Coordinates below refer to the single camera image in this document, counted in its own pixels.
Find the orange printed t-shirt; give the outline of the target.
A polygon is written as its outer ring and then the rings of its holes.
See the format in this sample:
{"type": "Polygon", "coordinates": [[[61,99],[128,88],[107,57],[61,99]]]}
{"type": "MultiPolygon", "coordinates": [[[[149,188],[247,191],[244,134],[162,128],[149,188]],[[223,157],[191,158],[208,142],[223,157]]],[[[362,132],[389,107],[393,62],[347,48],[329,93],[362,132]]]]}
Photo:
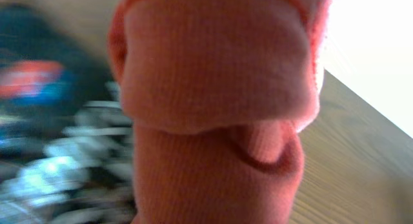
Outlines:
{"type": "Polygon", "coordinates": [[[331,0],[120,0],[135,223],[286,223],[319,111],[331,0]]]}

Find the black printed folded t-shirt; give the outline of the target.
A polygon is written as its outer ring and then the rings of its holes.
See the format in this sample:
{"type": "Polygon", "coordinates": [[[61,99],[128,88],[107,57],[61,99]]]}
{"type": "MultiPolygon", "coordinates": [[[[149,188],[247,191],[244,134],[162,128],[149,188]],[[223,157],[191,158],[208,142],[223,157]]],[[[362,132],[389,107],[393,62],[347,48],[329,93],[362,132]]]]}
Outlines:
{"type": "Polygon", "coordinates": [[[130,223],[132,123],[106,65],[1,6],[1,223],[130,223]]]}

